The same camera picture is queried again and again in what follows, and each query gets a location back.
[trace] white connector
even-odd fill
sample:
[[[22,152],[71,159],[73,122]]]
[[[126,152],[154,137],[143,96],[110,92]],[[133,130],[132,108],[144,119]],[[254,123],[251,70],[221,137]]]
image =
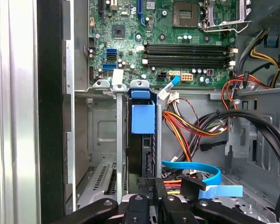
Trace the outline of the white connector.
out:
[[[233,48],[229,50],[230,54],[237,54],[238,53],[238,49],[237,48]]]
[[[170,93],[169,98],[167,100],[167,104],[171,104],[174,100],[176,100],[177,103],[179,103],[179,93],[178,92],[173,92]]]
[[[170,95],[169,92],[166,91],[166,89],[162,89],[159,94],[158,94],[158,97],[161,99],[161,100],[165,100],[168,96]]]
[[[142,64],[148,64],[148,60],[147,59],[142,59]]]

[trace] yellow wire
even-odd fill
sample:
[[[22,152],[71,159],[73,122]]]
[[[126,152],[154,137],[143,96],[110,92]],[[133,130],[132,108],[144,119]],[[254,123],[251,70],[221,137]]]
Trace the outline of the yellow wire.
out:
[[[180,191],[168,191],[167,194],[169,195],[179,195],[181,192]]]
[[[191,128],[193,128],[194,130],[200,132],[200,133],[203,133],[203,134],[206,134],[206,135],[211,135],[211,136],[216,136],[216,135],[220,135],[222,132],[215,132],[215,133],[209,133],[209,132],[205,132],[204,130],[201,130],[199,128],[196,128],[194,125],[188,123],[187,121],[185,121],[184,119],[182,119],[180,116],[178,116],[177,114],[175,113],[172,113],[172,112],[169,112],[169,111],[164,111],[165,113],[169,113],[175,117],[177,117],[178,119],[182,120],[186,125],[190,126]]]
[[[187,151],[185,145],[182,143],[181,135],[178,133],[176,127],[174,126],[174,124],[172,123],[172,121],[168,117],[164,116],[164,118],[166,119],[166,121],[169,123],[169,125],[173,129],[173,131],[175,133],[175,136],[177,137],[177,139],[178,139],[178,141],[179,141],[179,143],[180,143],[180,145],[182,147],[182,150],[184,151],[184,153],[186,155],[187,161],[191,161],[191,159],[190,159],[190,157],[188,155],[188,151]]]
[[[262,60],[265,60],[265,61],[268,61],[268,62],[271,62],[273,65],[275,65],[277,71],[276,71],[276,73],[275,73],[275,75],[273,77],[273,81],[272,81],[272,85],[273,85],[275,83],[277,75],[278,75],[278,73],[280,71],[278,64],[271,57],[269,57],[269,56],[267,56],[265,54],[261,54],[261,53],[257,52],[256,51],[256,47],[251,51],[250,56],[254,57],[254,58],[262,59]]]

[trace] vent slot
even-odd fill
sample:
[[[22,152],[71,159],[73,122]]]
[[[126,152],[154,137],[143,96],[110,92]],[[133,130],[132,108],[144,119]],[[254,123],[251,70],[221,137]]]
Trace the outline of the vent slot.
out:
[[[104,195],[115,195],[115,193],[116,193],[115,186],[116,186],[116,170],[114,169],[112,172],[108,190],[104,193]],[[125,175],[125,182],[124,182],[123,190],[127,190],[126,175]]]
[[[102,182],[102,179],[103,179],[103,177],[104,177],[104,175],[106,173],[106,170],[107,170],[107,166],[104,165],[102,170],[101,170],[101,173],[98,176],[97,182],[94,185],[93,190],[97,190],[99,188],[99,186],[100,186],[100,184]]]

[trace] white label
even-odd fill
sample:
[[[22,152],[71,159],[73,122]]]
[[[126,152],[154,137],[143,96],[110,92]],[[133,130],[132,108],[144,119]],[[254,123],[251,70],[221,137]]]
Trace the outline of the white label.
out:
[[[147,2],[146,3],[146,8],[147,9],[154,9],[155,8],[155,4],[154,4],[154,2]]]
[[[136,7],[131,8],[131,15],[135,15],[136,14]]]
[[[112,76],[112,85],[122,84],[123,80],[123,69],[114,69]]]

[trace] pci slot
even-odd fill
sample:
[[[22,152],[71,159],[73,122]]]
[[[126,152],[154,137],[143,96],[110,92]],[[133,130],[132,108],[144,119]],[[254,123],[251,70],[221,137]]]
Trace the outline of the pci slot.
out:
[[[104,19],[104,10],[105,10],[105,1],[98,0],[98,14],[102,20]]]

